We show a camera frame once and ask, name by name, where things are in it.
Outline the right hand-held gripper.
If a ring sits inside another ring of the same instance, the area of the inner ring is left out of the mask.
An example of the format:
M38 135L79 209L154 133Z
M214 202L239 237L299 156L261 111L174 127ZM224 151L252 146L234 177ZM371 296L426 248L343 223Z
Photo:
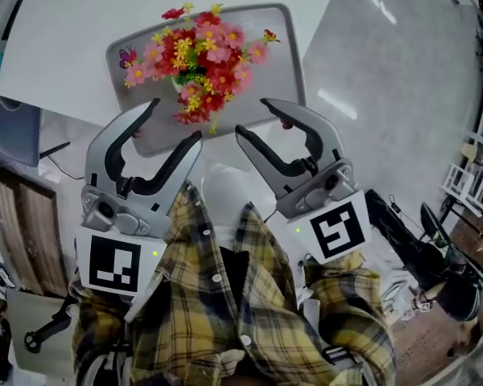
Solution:
M277 211L287 219L286 230L303 253L325 264L369 243L365 194L353 180L352 163L339 160L344 151L334 125L290 101L262 98L261 102L306 134L309 155L284 162L256 133L242 125L235 128L238 145L279 199Z

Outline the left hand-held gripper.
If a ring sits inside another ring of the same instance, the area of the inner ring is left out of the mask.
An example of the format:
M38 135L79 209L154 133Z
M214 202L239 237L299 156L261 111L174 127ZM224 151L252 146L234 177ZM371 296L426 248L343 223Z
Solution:
M128 297L143 294L166 248L167 216L202 150L194 132L173 150L156 175L125 179L122 147L160 103L159 98L118 114L90 143L76 230L81 284ZM122 197L114 196L122 189Z

